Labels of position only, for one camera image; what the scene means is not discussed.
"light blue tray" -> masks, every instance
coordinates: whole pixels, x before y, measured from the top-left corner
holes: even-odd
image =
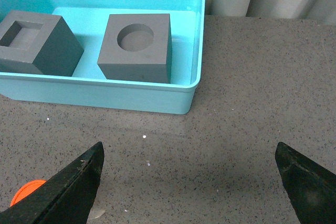
[[[185,114],[201,78],[205,0],[0,0],[12,10],[63,16],[85,49],[72,77],[0,72],[0,93],[24,101]],[[109,14],[170,13],[171,84],[107,80],[97,65]]]

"orange object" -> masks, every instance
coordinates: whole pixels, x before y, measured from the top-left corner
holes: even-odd
[[[38,189],[41,185],[43,185],[46,182],[46,180],[43,179],[37,179],[33,180],[31,182],[28,182],[26,185],[21,187],[19,191],[14,195],[11,206],[18,203],[20,200],[26,198],[28,195],[33,193],[36,189]]]

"gray speckled countertop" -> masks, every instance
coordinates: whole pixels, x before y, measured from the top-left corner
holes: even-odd
[[[311,20],[206,17],[187,115],[0,96],[0,211],[103,141],[105,213],[88,223],[299,223],[274,153],[283,141],[336,172],[335,39]]]

